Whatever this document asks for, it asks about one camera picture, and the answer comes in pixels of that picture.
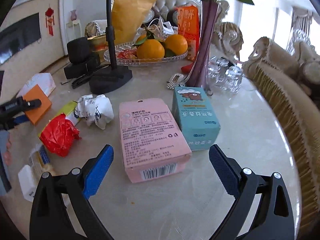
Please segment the orange square box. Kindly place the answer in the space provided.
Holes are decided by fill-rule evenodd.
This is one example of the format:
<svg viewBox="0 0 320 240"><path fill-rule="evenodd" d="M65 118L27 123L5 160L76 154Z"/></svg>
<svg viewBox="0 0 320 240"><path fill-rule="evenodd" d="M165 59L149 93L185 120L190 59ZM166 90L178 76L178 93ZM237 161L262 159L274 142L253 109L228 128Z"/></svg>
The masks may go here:
<svg viewBox="0 0 320 240"><path fill-rule="evenodd" d="M52 102L39 85L29 90L23 99L30 103L29 109L24 113L33 125L36 125L52 106Z"/></svg>

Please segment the white charger box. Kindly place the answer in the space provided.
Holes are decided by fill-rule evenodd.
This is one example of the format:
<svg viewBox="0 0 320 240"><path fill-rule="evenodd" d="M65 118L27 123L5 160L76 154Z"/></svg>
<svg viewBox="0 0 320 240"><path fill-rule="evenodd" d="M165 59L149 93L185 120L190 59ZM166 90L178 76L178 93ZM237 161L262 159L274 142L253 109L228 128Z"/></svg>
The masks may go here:
<svg viewBox="0 0 320 240"><path fill-rule="evenodd" d="M18 173L18 179L24 199L33 202L37 184L29 165L24 165Z"/></svg>

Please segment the red wrapper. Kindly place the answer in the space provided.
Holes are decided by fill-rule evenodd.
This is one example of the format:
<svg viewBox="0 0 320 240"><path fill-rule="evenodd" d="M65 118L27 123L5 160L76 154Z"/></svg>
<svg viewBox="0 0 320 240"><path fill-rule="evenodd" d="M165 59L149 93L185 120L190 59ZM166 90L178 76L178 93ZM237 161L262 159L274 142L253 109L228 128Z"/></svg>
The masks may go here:
<svg viewBox="0 0 320 240"><path fill-rule="evenodd" d="M39 136L50 153L66 157L75 140L80 139L80 131L61 113L53 118Z"/></svg>

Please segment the white paper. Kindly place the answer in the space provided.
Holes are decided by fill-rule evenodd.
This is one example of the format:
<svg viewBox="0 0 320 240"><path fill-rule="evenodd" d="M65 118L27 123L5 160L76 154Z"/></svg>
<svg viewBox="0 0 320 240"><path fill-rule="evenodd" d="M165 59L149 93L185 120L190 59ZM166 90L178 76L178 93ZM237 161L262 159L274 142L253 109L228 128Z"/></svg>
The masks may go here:
<svg viewBox="0 0 320 240"><path fill-rule="evenodd" d="M84 118L87 126L95 123L102 130L114 119L112 104L104 94L96 97L92 94L80 97L74 114L79 118Z"/></svg>

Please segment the teal bear box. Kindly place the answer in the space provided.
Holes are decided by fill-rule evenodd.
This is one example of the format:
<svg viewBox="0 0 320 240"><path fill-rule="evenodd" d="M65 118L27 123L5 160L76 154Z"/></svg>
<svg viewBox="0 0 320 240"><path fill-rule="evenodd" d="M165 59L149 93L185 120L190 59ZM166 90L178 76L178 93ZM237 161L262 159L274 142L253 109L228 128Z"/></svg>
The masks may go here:
<svg viewBox="0 0 320 240"><path fill-rule="evenodd" d="M172 114L192 151L208 150L220 132L220 123L201 87L175 87Z"/></svg>

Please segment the pink barcode box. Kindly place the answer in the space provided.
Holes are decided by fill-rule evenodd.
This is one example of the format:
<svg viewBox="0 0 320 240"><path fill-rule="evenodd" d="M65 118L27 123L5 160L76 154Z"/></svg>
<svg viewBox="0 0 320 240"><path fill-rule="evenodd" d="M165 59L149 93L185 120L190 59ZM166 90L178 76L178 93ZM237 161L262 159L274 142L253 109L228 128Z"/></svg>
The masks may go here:
<svg viewBox="0 0 320 240"><path fill-rule="evenodd" d="M119 126L123 165L132 183L180 173L191 158L188 143L160 98L122 102Z"/></svg>

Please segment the clear plastic snack wrapper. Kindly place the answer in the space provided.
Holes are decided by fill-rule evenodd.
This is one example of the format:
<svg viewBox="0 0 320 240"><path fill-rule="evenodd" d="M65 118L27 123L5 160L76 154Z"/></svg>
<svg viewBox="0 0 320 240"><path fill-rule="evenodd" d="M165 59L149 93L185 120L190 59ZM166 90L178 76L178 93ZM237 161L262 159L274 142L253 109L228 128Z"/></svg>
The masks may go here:
<svg viewBox="0 0 320 240"><path fill-rule="evenodd" d="M44 172L49 172L52 176L56 176L55 169L48 156L48 151L42 143L37 144L31 150L28 161L37 179L40 179Z"/></svg>

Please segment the yellow-green small box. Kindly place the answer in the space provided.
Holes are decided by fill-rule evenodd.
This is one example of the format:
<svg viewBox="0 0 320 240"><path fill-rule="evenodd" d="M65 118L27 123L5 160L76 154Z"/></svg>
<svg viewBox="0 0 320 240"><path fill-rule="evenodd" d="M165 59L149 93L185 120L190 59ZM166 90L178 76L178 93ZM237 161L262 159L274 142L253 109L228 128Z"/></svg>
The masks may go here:
<svg viewBox="0 0 320 240"><path fill-rule="evenodd" d="M64 114L66 116L67 120L70 120L74 126L76 126L79 121L81 120L76 114L75 114L75 108L77 106L77 102L70 101L69 103L65 104L56 114L56 116L60 114Z"/></svg>

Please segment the black round speaker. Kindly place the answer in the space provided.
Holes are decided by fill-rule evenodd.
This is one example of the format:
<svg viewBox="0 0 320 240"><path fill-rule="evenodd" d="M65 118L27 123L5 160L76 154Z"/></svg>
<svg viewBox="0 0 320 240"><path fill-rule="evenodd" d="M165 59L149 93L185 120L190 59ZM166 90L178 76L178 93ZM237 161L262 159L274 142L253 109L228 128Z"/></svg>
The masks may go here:
<svg viewBox="0 0 320 240"><path fill-rule="evenodd" d="M70 64L63 70L66 79L74 79L91 74L100 67L100 57L91 51L86 37L76 38L67 43Z"/></svg>

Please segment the black phone stand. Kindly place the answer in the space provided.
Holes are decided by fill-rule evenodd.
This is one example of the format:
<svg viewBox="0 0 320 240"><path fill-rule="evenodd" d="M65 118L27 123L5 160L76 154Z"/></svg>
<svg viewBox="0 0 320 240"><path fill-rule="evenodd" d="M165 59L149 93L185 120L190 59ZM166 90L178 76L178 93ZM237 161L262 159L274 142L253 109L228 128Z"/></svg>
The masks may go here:
<svg viewBox="0 0 320 240"><path fill-rule="evenodd" d="M93 94L106 94L123 87L132 79L132 71L128 66L117 65L115 33L112 25L111 0L106 0L106 41L108 44L109 64L92 74L89 88Z"/></svg>

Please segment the red chinese knot decoration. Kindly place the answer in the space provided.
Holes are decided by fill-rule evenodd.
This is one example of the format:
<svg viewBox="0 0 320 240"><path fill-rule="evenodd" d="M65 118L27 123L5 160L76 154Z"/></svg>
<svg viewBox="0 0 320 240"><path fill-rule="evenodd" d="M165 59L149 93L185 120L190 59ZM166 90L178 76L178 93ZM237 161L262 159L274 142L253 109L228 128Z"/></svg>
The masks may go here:
<svg viewBox="0 0 320 240"><path fill-rule="evenodd" d="M50 6L45 12L45 18L46 18L46 28L48 29L48 33L50 36L54 36L54 30L53 30L55 25L54 10Z"/></svg>

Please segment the white side stand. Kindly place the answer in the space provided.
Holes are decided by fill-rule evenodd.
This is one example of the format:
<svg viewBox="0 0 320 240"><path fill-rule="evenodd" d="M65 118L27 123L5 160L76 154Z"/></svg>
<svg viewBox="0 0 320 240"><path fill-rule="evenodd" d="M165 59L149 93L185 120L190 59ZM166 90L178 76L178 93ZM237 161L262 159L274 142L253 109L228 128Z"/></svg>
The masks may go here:
<svg viewBox="0 0 320 240"><path fill-rule="evenodd" d="M68 41L80 38L83 36L81 21L76 14L76 9L71 11L70 21L66 24Z"/></svg>

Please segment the glass fruit tray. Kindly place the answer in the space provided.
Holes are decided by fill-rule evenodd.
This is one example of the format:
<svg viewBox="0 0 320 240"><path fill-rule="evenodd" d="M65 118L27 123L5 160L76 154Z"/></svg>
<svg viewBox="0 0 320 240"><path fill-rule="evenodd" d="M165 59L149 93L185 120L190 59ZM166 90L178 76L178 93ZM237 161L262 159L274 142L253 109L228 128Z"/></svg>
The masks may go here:
<svg viewBox="0 0 320 240"><path fill-rule="evenodd" d="M185 59L188 55L186 50L183 54L175 54L165 48L160 42L147 42L147 45L136 46L134 42L127 42L115 47L116 63L122 66L145 66L158 63L174 62Z"/></svg>

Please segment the beige fringed sofa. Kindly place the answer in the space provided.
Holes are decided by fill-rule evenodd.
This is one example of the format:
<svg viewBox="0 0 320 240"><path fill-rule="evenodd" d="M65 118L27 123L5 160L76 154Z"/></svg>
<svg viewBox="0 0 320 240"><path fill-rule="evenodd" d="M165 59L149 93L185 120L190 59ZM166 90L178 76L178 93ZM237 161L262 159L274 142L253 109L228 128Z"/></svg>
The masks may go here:
<svg viewBox="0 0 320 240"><path fill-rule="evenodd" d="M319 222L319 55L297 41L289 54L261 37L242 67L276 115L298 169L302 193L299 235Z"/></svg>

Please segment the yellow paper bag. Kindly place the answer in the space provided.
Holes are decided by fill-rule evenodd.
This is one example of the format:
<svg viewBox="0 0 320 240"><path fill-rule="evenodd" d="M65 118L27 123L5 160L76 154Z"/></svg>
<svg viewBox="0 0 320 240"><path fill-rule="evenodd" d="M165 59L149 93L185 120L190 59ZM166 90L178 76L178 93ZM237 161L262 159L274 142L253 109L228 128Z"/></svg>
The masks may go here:
<svg viewBox="0 0 320 240"><path fill-rule="evenodd" d="M156 0L114 0L112 25L115 45L132 42Z"/></svg>

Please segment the front orange fruit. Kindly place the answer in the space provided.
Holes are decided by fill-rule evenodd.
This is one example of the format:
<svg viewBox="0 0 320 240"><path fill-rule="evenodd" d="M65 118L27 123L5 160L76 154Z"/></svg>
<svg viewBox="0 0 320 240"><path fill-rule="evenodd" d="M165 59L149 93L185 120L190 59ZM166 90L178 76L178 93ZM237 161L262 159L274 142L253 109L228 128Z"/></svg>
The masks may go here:
<svg viewBox="0 0 320 240"><path fill-rule="evenodd" d="M146 40L137 48L139 59L161 59L165 55L165 49L156 39Z"/></svg>

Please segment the orange fruit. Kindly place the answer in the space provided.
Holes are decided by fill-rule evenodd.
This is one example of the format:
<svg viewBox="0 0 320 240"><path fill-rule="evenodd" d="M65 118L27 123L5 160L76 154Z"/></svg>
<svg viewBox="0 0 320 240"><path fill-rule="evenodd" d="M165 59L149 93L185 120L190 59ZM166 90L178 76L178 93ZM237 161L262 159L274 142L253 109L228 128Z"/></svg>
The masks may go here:
<svg viewBox="0 0 320 240"><path fill-rule="evenodd" d="M156 39L146 40L137 48L139 59L161 59L165 55L165 49Z"/></svg>
<svg viewBox="0 0 320 240"><path fill-rule="evenodd" d="M180 34L168 36L164 44L165 48L171 50L175 55L182 55L188 50L188 42Z"/></svg>

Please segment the clear glass cups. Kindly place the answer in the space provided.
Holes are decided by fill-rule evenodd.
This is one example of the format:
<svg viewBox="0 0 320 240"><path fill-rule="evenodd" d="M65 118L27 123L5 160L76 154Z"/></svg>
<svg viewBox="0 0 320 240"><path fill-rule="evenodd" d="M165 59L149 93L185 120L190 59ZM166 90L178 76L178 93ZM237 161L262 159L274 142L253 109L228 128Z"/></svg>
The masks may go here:
<svg viewBox="0 0 320 240"><path fill-rule="evenodd" d="M243 70L223 57L211 57L208 62L208 84L212 92L236 94L242 82Z"/></svg>

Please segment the purple glass vase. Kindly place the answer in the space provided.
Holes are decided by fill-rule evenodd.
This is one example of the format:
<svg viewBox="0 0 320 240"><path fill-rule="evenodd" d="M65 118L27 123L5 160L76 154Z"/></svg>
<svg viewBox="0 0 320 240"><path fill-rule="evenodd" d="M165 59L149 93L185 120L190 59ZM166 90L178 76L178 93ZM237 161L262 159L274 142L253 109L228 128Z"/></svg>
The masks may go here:
<svg viewBox="0 0 320 240"><path fill-rule="evenodd" d="M185 86L208 89L207 74L210 44L217 19L219 4L212 0L204 0L201 5L200 45L193 67L187 76Z"/></svg>

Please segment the pearl hair clip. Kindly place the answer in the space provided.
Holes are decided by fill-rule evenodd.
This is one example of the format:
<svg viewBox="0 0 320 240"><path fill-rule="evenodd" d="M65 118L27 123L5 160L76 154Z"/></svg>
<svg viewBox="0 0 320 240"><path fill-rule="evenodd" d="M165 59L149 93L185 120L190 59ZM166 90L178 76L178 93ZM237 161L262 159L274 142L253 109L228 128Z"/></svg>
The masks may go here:
<svg viewBox="0 0 320 240"><path fill-rule="evenodd" d="M185 75L181 73L176 73L167 81L167 89L173 90L175 87L179 86Z"/></svg>

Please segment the right orange fruit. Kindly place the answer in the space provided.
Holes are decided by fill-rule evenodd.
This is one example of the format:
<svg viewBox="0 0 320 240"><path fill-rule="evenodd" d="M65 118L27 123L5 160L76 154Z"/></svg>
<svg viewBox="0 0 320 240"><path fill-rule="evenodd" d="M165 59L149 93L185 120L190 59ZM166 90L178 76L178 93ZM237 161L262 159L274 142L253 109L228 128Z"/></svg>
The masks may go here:
<svg viewBox="0 0 320 240"><path fill-rule="evenodd" d="M168 36L164 44L165 48L171 50L175 55L182 55L188 50L188 42L180 34Z"/></svg>

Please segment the orange red snack bag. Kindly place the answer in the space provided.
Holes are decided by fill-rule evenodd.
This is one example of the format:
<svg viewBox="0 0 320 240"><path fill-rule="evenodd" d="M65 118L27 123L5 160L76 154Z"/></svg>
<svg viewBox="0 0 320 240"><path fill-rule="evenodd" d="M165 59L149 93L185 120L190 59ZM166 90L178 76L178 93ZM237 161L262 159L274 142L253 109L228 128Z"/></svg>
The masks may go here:
<svg viewBox="0 0 320 240"><path fill-rule="evenodd" d="M178 7L178 34L182 35L188 43L187 59L194 61L199 50L200 19L198 8L194 5Z"/></svg>

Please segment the wall television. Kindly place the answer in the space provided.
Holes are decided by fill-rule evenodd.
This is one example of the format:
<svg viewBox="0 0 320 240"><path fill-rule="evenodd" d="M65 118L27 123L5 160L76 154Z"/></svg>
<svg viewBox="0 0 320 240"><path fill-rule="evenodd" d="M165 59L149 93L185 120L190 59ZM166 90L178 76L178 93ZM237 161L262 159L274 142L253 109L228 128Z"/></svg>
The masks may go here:
<svg viewBox="0 0 320 240"><path fill-rule="evenodd" d="M39 13L30 15L1 31L1 64L41 39Z"/></svg>

